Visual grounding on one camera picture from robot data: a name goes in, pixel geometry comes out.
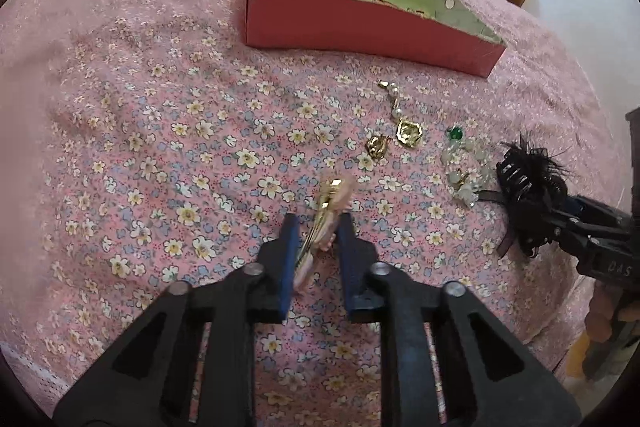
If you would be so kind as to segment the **person's right hand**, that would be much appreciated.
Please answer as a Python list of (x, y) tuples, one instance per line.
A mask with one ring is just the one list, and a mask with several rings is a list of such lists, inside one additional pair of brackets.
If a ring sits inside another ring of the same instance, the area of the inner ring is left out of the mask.
[(620, 288), (597, 282), (589, 301), (589, 311), (585, 317), (586, 333), (595, 343), (605, 343), (613, 334), (615, 320), (634, 323), (639, 320), (639, 303), (634, 301), (620, 308), (623, 291)]

